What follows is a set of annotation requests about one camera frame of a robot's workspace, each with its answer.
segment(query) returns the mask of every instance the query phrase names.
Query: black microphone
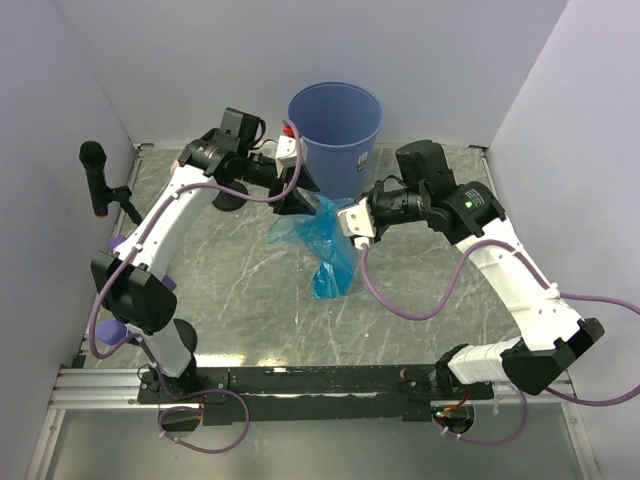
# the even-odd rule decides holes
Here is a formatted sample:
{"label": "black microphone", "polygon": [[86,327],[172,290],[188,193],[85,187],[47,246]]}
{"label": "black microphone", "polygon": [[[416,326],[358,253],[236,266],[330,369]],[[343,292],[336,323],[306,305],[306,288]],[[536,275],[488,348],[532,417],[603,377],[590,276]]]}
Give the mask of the black microphone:
{"label": "black microphone", "polygon": [[107,155],[98,142],[88,141],[80,146],[80,162],[87,174],[89,195],[93,205],[93,213],[98,217],[106,217],[109,213],[111,189],[104,178],[104,164]]}

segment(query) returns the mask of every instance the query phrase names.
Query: orange wire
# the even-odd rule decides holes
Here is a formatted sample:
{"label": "orange wire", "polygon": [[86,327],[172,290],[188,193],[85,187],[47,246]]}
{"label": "orange wire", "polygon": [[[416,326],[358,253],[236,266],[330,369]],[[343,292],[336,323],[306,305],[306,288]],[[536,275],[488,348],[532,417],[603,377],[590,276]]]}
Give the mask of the orange wire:
{"label": "orange wire", "polygon": [[458,408],[460,408],[462,405],[464,405],[467,400],[469,400],[471,398],[471,389],[467,390],[466,395],[464,396],[464,398],[460,401],[460,403],[458,403],[457,405],[453,405],[452,407],[445,407],[445,412],[453,412],[455,410],[457,410]]}

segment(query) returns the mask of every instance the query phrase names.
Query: blue plastic bag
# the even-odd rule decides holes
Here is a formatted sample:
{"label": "blue plastic bag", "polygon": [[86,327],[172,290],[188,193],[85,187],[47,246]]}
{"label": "blue plastic bag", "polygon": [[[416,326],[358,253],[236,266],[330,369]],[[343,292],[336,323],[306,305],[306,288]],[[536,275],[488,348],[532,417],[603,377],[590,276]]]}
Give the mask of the blue plastic bag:
{"label": "blue plastic bag", "polygon": [[351,200],[331,201],[318,195],[316,214],[280,217],[271,226],[269,244],[286,242],[305,245],[322,260],[313,275],[313,298],[335,298],[346,295],[358,264],[358,254],[347,237],[342,235],[336,210]]}

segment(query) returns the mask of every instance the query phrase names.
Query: blue bucket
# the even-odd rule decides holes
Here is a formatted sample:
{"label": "blue bucket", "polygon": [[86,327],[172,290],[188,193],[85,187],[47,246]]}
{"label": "blue bucket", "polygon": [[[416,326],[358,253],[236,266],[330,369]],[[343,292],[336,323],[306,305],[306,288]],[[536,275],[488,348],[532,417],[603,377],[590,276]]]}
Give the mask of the blue bucket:
{"label": "blue bucket", "polygon": [[342,82],[311,85],[289,103],[307,146],[306,166],[331,199],[361,193],[382,126],[382,106],[367,90]]}

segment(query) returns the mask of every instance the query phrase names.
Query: gray marble floor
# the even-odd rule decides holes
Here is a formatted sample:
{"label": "gray marble floor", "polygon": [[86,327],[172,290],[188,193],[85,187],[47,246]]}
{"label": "gray marble floor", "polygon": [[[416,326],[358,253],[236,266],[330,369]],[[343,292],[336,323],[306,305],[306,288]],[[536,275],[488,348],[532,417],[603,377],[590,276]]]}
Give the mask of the gray marble floor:
{"label": "gray marble floor", "polygon": [[[376,149],[374,178],[398,173],[394,148]],[[179,150],[143,152],[133,202],[144,215],[169,178]],[[480,152],[447,147],[459,183],[487,183]],[[266,195],[260,188],[252,194]],[[268,245],[276,216],[264,205],[247,204],[223,213],[206,209],[176,252],[169,275],[178,283],[177,316],[199,336],[198,364],[358,365],[429,363],[460,343],[511,338],[517,328],[482,275],[464,268],[451,301],[436,318],[410,322],[385,310],[357,274],[343,298],[311,297],[318,261],[305,249]],[[126,220],[122,233],[133,225]],[[426,223],[392,227],[371,252],[370,271],[382,293],[412,311],[425,311],[440,298],[459,252]],[[137,367],[136,347],[125,346],[106,361],[90,355],[86,367]]]}

